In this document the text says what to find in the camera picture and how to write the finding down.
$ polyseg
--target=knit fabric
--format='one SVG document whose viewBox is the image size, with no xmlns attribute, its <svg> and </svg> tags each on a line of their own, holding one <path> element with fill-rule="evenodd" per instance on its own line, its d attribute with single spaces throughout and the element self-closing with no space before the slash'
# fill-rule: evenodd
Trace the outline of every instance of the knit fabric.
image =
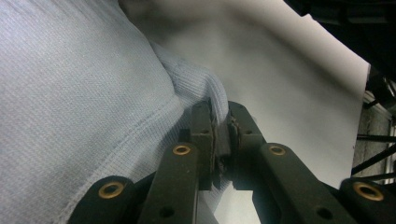
<svg viewBox="0 0 396 224">
<path fill-rule="evenodd" d="M 2 1 L 0 223 L 65 223 L 97 180 L 151 174 L 208 98 L 225 136 L 219 80 L 151 46 L 115 0 Z"/>
</svg>

